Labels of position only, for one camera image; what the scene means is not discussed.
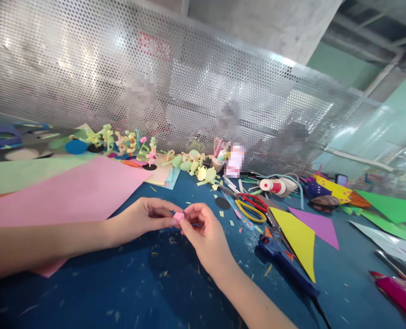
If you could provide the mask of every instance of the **yellow paper triangle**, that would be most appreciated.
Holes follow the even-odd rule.
[[[316,283],[314,275],[314,231],[291,213],[272,207],[270,207],[270,210],[305,272],[307,272],[311,281]]]
[[[316,178],[316,182],[326,188],[327,190],[331,191],[331,195],[336,197],[340,204],[348,203],[351,201],[349,195],[352,193],[352,190],[348,189],[347,187],[338,185],[328,179],[320,177],[319,175],[313,175]]]

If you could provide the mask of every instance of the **hand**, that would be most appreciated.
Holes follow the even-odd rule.
[[[223,227],[206,204],[194,203],[186,208],[185,219],[180,221],[180,226],[182,233],[194,246],[203,267],[212,277],[222,275],[232,265],[236,265]]]
[[[173,227],[176,220],[172,218],[172,211],[183,212],[183,209],[159,198],[139,198],[122,213],[106,221],[112,245],[124,244],[149,231]]]

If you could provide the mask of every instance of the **red scissors handle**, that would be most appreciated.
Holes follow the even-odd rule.
[[[248,193],[240,193],[239,195],[241,195],[247,202],[250,202],[259,211],[262,211],[263,213],[268,212],[268,205],[257,196]]]

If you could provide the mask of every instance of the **white paper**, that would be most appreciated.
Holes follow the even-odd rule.
[[[406,241],[399,239],[393,235],[381,232],[379,230],[369,228],[349,221],[352,225],[358,228],[362,233],[372,239],[386,253],[406,261]]]

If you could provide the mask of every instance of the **purple paper triangle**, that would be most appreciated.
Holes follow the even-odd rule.
[[[311,228],[316,235],[339,250],[339,241],[337,240],[336,230],[331,218],[315,215],[302,210],[288,207],[293,215],[295,215],[301,222]]]

